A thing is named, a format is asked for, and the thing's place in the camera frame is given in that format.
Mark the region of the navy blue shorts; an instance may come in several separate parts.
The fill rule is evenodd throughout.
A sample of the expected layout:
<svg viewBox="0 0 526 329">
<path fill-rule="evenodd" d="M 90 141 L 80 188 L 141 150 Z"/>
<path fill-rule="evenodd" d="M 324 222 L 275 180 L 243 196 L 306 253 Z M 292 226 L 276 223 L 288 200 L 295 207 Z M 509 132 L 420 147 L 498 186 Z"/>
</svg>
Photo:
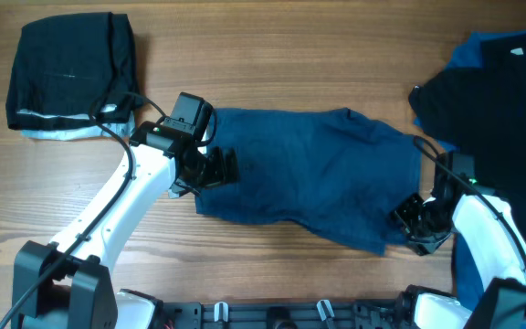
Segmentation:
<svg viewBox="0 0 526 329">
<path fill-rule="evenodd" d="M 419 190 L 409 134 L 359 112 L 218 110 L 213 144 L 237 155 L 238 180 L 203 190 L 197 213 L 245 225 L 295 222 L 382 255 L 406 238 L 391 213 Z"/>
</svg>

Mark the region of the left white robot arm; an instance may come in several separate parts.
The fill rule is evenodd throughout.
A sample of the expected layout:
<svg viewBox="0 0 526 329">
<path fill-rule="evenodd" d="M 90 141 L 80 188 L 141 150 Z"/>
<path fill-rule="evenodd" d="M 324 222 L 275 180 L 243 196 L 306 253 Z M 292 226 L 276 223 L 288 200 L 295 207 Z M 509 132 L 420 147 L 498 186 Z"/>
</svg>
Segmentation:
<svg viewBox="0 0 526 329">
<path fill-rule="evenodd" d="M 14 264 L 12 328 L 161 328 L 161 301 L 114 291 L 111 274 L 126 242 L 153 203 L 236 182 L 237 155 L 184 131 L 144 122 L 124 143 L 109 181 L 48 244 L 28 241 Z"/>
</svg>

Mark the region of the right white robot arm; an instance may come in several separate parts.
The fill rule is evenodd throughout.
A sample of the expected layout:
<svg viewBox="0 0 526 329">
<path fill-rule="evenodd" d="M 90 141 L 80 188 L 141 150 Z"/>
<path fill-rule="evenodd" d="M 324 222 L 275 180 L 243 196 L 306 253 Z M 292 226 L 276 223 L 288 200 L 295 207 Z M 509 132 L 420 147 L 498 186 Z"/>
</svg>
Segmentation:
<svg viewBox="0 0 526 329">
<path fill-rule="evenodd" d="M 391 213 L 406 245 L 419 256 L 433 253 L 453 233 L 463 238 L 483 293 L 473 310 L 457 298 L 424 288 L 403 296 L 417 328 L 526 328 L 526 242 L 507 201 L 473 186 L 413 194 Z"/>
</svg>

